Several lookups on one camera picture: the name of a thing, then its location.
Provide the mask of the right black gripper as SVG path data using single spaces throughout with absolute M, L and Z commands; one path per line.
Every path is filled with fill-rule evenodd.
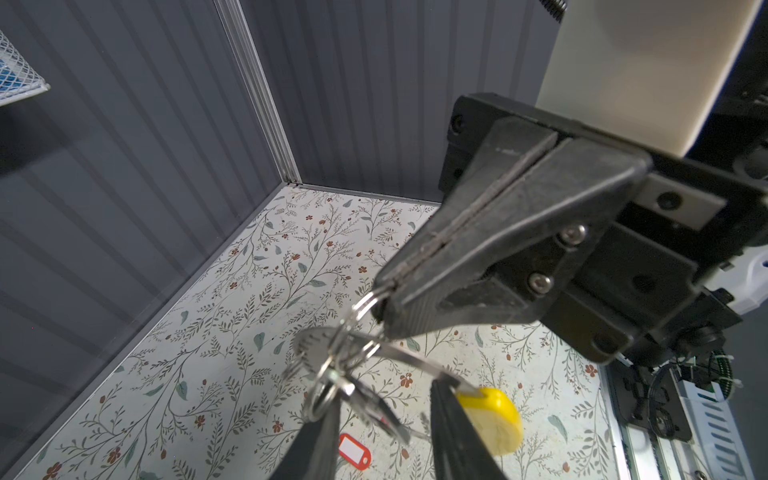
M 644 152 L 519 117 L 495 121 L 435 214 L 383 267 L 377 317 L 402 339 L 479 323 L 539 319 L 648 175 Z M 575 277 L 644 329 L 624 355 L 660 365 L 720 347 L 736 315 L 767 299 L 767 216 L 735 248 L 744 181 L 653 153 L 656 170 Z

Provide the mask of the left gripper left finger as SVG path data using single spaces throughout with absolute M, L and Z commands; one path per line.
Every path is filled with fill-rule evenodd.
M 341 400 L 335 399 L 324 416 L 305 423 L 270 480 L 333 480 L 339 445 Z

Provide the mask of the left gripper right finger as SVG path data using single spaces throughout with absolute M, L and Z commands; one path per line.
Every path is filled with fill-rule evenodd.
M 437 479 L 503 479 L 493 455 L 510 452 L 510 399 L 493 388 L 454 393 L 437 377 L 430 388 L 431 443 Z

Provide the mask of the red key tag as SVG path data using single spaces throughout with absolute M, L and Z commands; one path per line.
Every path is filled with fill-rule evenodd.
M 370 450 L 347 433 L 341 433 L 339 436 L 338 453 L 358 471 L 365 471 L 371 466 Z

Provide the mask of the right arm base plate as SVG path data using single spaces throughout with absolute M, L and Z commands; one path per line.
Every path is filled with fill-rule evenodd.
M 703 391 L 703 400 L 730 399 L 742 386 L 733 373 L 733 357 L 715 350 L 703 358 L 674 358 L 659 367 L 641 367 L 625 359 L 605 370 L 615 415 L 622 425 L 633 425 L 659 438 L 689 442 L 691 421 L 684 410 L 686 385 Z

